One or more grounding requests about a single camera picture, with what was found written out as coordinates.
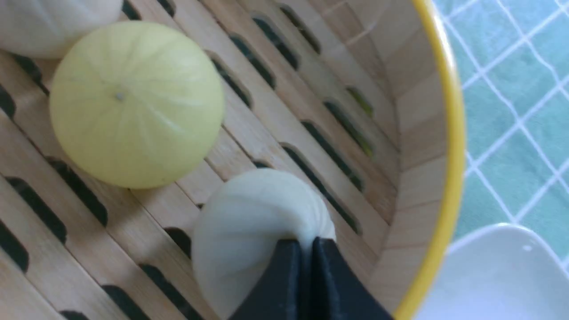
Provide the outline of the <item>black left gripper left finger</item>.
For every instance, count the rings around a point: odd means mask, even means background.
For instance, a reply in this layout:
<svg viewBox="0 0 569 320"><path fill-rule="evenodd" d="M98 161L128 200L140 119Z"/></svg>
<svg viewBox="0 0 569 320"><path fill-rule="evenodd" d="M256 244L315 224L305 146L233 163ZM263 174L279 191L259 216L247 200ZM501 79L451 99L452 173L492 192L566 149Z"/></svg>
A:
<svg viewBox="0 0 569 320"><path fill-rule="evenodd" d="M231 320L298 320L300 316L301 247L279 240L268 267Z"/></svg>

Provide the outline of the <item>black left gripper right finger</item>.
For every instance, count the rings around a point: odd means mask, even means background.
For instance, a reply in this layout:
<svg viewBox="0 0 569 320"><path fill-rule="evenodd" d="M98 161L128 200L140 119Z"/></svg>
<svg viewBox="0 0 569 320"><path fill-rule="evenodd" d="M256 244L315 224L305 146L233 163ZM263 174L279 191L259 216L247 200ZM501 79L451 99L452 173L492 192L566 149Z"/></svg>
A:
<svg viewBox="0 0 569 320"><path fill-rule="evenodd" d="M392 320L353 273L333 239L312 244L311 320Z"/></svg>

